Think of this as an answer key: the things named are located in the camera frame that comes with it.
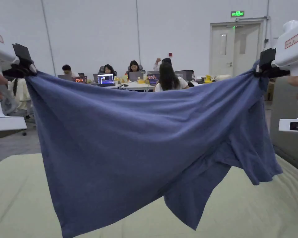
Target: white door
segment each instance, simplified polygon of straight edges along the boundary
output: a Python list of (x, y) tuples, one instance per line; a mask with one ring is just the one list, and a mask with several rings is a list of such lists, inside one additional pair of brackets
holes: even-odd
[(257, 60), (259, 27), (259, 24), (236, 27), (233, 76), (251, 69)]
[(212, 76), (237, 76), (257, 59), (260, 24), (212, 26)]
[(212, 27), (211, 75), (233, 75), (235, 29)]

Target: gray floor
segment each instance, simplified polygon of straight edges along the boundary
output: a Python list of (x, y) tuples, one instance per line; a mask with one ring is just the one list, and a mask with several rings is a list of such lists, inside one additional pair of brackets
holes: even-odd
[[(266, 120), (270, 128), (271, 103), (266, 103)], [(32, 124), (28, 126), (27, 135), (21, 132), (0, 138), (0, 161), (12, 155), (41, 153), (39, 138)]]

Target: white robot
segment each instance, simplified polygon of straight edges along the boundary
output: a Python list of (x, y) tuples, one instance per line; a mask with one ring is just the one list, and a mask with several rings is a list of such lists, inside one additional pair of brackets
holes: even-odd
[[(298, 21), (290, 21), (283, 26), (284, 34), (276, 45), (276, 59), (273, 67), (290, 70), (292, 76), (298, 76)], [(279, 131), (298, 132), (297, 119), (281, 119)]]
[[(27, 59), (20, 59), (16, 56), (16, 50), (17, 52), (20, 52), (20, 48), (24, 51), (20, 54)], [(32, 64), (31, 59), (29, 59), (30, 56), (27, 57), (28, 49), (25, 48), (26, 47), (21, 45), (13, 45), (9, 34), (7, 34), (5, 29), (0, 26), (0, 74), (5, 71), (8, 74), (7, 76), (11, 74), (13, 77), (23, 77), (27, 75), (30, 70), (33, 74), (36, 73), (34, 65), (30, 65), (30, 63)], [(12, 109), (15, 109), (15, 101), (5, 85), (0, 86), (0, 92), (7, 100), (10, 101)], [(3, 113), (0, 102), (0, 131), (27, 129), (26, 122), (23, 117), (7, 117), (7, 113), (9, 113), (9, 111)]]
[[(6, 76), (23, 78), (36, 75), (29, 51), (22, 45), (13, 45), (9, 35), (0, 26), (0, 73)], [(298, 21), (284, 25), (284, 34), (279, 37), (276, 49), (263, 51), (255, 74), (278, 77), (291, 74), (298, 76)], [(0, 131), (26, 129), (22, 117), (7, 117), (3, 114), (0, 103)], [(280, 131), (298, 132), (297, 119), (281, 119)]]

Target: green exit sign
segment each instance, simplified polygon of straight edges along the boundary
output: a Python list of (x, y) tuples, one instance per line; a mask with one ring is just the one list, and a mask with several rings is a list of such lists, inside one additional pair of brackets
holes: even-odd
[(245, 15), (244, 11), (232, 11), (230, 17), (243, 17)]

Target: beige mattress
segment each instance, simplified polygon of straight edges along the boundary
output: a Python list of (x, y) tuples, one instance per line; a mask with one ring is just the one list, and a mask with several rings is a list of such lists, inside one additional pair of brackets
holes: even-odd
[[(108, 227), (80, 238), (298, 238), (298, 170), (281, 158), (284, 173), (253, 186), (232, 168), (208, 200), (197, 231), (159, 199)], [(61, 238), (41, 154), (0, 162), (0, 238)]]

